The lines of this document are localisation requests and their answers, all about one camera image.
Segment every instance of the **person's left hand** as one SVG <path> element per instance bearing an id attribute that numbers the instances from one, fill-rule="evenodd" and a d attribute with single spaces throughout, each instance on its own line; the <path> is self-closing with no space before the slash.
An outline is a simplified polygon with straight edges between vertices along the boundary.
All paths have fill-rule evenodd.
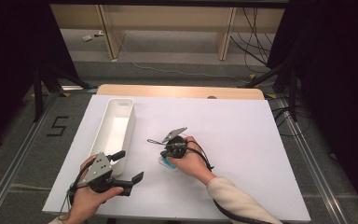
<path id="1" fill-rule="evenodd" d="M 95 159 L 96 156 L 91 156 L 86 159 L 80 167 L 80 170 L 89 162 Z M 89 169 L 81 176 L 81 179 L 86 176 L 86 173 Z M 117 196 L 124 189 L 120 187 L 115 187 L 107 190 L 103 193 L 97 193 L 92 190 L 90 187 L 80 188 L 76 191 L 74 202 L 69 213 L 69 217 L 64 220 L 62 223 L 65 224 L 80 224 L 85 222 L 87 219 L 92 217 L 95 212 L 97 212 L 100 205 L 107 200 Z"/>

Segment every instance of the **forearm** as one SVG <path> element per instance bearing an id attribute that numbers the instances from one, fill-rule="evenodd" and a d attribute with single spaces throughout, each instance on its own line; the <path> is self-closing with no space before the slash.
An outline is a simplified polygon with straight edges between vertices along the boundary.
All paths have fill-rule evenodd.
<path id="1" fill-rule="evenodd" d="M 270 223 L 281 223 L 246 192 L 222 177 L 216 177 L 207 184 L 209 195 L 229 213 Z"/>
<path id="2" fill-rule="evenodd" d="M 196 172 L 194 175 L 202 184 L 205 186 L 216 176 L 210 172 L 208 169 L 205 168 L 202 172 Z"/>

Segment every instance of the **aluminum rail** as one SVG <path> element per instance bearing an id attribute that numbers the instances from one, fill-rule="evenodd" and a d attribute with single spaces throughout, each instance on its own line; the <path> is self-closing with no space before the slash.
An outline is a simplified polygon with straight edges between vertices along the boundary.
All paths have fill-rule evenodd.
<path id="1" fill-rule="evenodd" d="M 31 127 L 30 131 L 28 132 L 25 140 L 22 142 L 19 151 L 17 152 L 16 156 L 14 157 L 12 163 L 8 167 L 4 177 L 0 182 L 0 206 L 4 201 L 5 197 L 7 196 L 8 190 L 14 179 L 16 178 L 17 174 L 19 173 L 22 165 L 24 164 L 25 159 L 36 139 L 41 127 L 46 118 L 46 114 L 51 109 L 51 106 L 54 104 L 55 100 L 58 98 L 58 94 L 54 93 L 51 94 L 48 99 L 46 100 L 46 109 L 44 113 L 41 115 L 38 122 L 34 122 L 33 126 Z"/>
<path id="2" fill-rule="evenodd" d="M 281 104 L 282 107 L 288 106 L 287 102 L 285 102 L 282 99 L 279 100 L 279 104 Z M 284 112 L 284 114 L 285 116 L 290 117 L 289 112 L 286 111 Z M 319 193 L 322 196 L 322 199 L 324 200 L 324 204 L 326 205 L 326 208 L 332 220 L 336 224 L 350 223 L 345 217 L 336 196 L 334 195 L 332 189 L 327 183 L 327 180 L 324 177 L 324 174 L 321 168 L 319 167 L 318 162 L 315 160 L 315 157 L 313 156 L 312 151 L 310 150 L 310 146 L 307 144 L 307 141 L 305 140 L 300 127 L 291 118 L 287 120 L 288 120 L 290 131 L 296 139 L 296 143 L 300 149 L 300 152 L 304 158 L 305 163 L 308 166 L 308 169 L 310 170 L 310 174 L 312 175 L 313 181 L 316 187 L 318 188 Z"/>

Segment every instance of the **cabinet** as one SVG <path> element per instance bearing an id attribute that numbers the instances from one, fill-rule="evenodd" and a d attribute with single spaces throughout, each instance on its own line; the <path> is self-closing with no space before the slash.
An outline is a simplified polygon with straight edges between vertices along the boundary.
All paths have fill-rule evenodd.
<path id="1" fill-rule="evenodd" d="M 103 30 L 111 59 L 118 57 L 126 31 L 213 32 L 219 60 L 225 60 L 230 33 L 251 33 L 252 8 L 50 5 L 62 29 Z M 259 8 L 256 26 L 275 34 L 284 9 Z"/>

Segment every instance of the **person's right hand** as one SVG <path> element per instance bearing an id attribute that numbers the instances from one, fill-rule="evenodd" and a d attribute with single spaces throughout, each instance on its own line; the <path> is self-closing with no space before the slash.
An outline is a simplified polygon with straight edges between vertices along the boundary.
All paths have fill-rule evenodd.
<path id="1" fill-rule="evenodd" d="M 196 142 L 194 137 L 189 136 L 186 137 L 185 140 L 187 141 L 188 147 L 196 149 L 198 152 L 202 153 L 200 147 L 193 143 Z M 204 185 L 207 185 L 210 180 L 215 178 L 215 175 L 206 167 L 202 157 L 190 150 L 186 151 L 186 154 L 182 159 L 167 157 L 167 160 L 178 167 L 183 173 L 196 177 Z"/>

